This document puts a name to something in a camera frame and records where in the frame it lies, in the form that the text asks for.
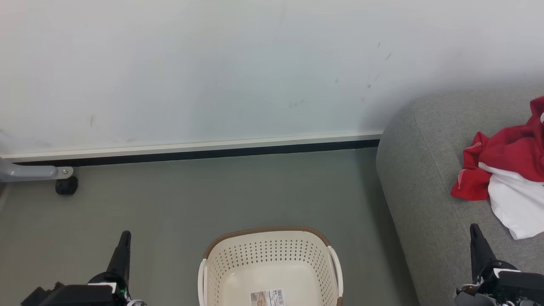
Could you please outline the black caster wheel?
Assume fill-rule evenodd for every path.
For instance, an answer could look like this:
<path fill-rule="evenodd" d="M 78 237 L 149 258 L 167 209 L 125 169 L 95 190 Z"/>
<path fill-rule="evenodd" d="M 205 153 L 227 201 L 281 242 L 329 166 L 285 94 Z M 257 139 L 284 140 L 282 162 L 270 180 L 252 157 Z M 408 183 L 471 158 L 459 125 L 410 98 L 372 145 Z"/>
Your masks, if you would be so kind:
<path fill-rule="evenodd" d="M 55 190 L 61 196 L 71 196 L 76 193 L 79 180 L 75 176 L 56 180 Z"/>

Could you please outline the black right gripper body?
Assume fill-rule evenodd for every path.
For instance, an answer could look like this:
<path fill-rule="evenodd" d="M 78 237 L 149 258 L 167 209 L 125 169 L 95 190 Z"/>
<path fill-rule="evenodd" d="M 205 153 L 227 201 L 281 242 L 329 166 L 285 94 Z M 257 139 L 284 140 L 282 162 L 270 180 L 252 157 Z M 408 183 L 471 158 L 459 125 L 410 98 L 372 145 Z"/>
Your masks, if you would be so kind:
<path fill-rule="evenodd" d="M 544 306 L 544 275 L 492 260 L 456 289 L 455 306 Z"/>

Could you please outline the grey metal frame leg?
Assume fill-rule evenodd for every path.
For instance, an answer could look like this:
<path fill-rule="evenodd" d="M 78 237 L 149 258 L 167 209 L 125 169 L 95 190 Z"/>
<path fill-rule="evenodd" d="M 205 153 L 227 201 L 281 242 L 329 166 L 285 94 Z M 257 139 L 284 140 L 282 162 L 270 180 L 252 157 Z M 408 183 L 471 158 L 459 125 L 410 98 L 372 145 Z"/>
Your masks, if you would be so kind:
<path fill-rule="evenodd" d="M 18 165 L 0 157 L 0 182 L 58 180 L 68 179 L 73 175 L 72 167 Z"/>

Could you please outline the red garment with white stitching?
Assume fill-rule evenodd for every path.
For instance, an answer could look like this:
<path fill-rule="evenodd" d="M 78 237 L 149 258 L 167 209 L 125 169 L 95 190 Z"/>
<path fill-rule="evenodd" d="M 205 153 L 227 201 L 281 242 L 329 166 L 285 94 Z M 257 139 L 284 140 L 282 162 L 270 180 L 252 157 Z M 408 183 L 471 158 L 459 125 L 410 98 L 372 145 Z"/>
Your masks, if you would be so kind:
<path fill-rule="evenodd" d="M 492 137 L 478 132 L 462 152 L 463 164 L 451 195 L 465 200 L 485 200 L 490 167 L 519 173 L 530 181 L 544 181 L 544 127 L 540 123 L 503 128 Z"/>

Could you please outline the grey fabric sofa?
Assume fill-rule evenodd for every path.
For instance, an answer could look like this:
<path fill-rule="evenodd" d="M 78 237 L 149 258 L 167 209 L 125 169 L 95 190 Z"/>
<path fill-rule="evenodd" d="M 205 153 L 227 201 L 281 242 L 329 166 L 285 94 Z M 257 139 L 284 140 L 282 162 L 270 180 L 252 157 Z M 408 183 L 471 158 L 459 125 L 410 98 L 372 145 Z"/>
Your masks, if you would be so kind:
<path fill-rule="evenodd" d="M 451 91 L 408 103 L 385 128 L 377 172 L 420 306 L 453 306 L 470 283 L 470 225 L 476 223 L 498 259 L 544 275 L 544 234 L 515 240 L 488 200 L 450 192 L 462 152 L 477 132 L 492 135 L 524 124 L 544 83 Z"/>

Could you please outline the white and black skirting board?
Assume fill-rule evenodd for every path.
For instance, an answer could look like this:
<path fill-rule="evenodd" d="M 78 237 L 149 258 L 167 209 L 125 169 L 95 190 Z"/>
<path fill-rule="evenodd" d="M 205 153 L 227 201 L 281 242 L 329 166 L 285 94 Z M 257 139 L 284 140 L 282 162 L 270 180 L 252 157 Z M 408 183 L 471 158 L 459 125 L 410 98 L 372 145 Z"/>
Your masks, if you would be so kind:
<path fill-rule="evenodd" d="M 242 141 L 2 154 L 2 157 L 9 162 L 23 165 L 85 167 L 90 165 L 350 150 L 376 147 L 382 135 L 382 130 L 373 130 L 370 132 L 316 134 L 301 137 L 245 139 Z"/>

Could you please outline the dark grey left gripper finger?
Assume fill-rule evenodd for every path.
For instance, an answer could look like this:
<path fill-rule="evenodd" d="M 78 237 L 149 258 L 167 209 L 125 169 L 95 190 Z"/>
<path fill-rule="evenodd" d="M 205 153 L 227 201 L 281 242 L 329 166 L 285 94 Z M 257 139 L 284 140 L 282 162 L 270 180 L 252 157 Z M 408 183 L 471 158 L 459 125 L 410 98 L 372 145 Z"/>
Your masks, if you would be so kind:
<path fill-rule="evenodd" d="M 119 286 L 128 286 L 130 280 L 130 247 L 131 232 L 123 231 L 120 240 L 111 256 L 106 273 Z"/>

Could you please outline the plain white garment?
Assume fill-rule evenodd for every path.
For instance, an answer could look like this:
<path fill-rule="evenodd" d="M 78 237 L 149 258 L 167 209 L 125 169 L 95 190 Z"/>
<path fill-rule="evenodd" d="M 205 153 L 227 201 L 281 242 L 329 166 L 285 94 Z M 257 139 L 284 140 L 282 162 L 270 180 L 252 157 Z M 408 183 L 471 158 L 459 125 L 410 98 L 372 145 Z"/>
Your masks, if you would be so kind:
<path fill-rule="evenodd" d="M 491 208 L 515 240 L 532 238 L 544 232 L 544 181 L 530 181 L 519 173 L 490 167 L 488 194 Z"/>

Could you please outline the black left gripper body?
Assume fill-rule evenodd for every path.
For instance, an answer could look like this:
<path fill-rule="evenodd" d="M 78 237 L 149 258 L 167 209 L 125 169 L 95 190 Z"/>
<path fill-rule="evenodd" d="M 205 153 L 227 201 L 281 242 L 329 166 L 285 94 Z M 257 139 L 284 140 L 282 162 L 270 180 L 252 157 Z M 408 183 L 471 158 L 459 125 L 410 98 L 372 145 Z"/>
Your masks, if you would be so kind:
<path fill-rule="evenodd" d="M 37 287 L 20 306 L 128 306 L 128 279 L 103 272 L 83 285 L 57 282 L 52 290 Z"/>

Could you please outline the cream perforated laundry basket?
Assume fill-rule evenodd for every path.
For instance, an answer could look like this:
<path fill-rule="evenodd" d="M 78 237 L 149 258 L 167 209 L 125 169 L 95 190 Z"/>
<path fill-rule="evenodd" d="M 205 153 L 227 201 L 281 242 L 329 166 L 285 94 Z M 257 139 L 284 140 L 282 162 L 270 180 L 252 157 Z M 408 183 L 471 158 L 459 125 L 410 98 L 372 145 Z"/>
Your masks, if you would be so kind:
<path fill-rule="evenodd" d="M 206 249 L 199 306 L 251 306 L 250 294 L 284 290 L 286 306 L 343 306 L 343 272 L 332 244 L 314 228 L 230 232 Z"/>

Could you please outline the printed barcode label sticker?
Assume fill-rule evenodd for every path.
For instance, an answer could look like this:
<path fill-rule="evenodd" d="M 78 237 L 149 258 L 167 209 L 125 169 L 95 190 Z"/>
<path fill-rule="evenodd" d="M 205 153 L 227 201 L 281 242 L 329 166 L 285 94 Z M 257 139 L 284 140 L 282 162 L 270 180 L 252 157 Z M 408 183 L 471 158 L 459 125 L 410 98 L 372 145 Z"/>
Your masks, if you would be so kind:
<path fill-rule="evenodd" d="M 251 306 L 286 306 L 283 293 L 283 289 L 252 292 Z"/>

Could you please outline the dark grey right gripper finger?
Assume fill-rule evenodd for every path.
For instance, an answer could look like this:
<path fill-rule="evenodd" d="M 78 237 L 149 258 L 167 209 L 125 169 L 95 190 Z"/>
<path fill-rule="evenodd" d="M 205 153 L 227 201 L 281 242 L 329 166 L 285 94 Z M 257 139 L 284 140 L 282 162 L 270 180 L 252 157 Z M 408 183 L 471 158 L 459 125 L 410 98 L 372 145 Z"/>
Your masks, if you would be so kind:
<path fill-rule="evenodd" d="M 478 224 L 470 225 L 470 259 L 473 281 L 486 279 L 498 267 L 497 258 Z"/>

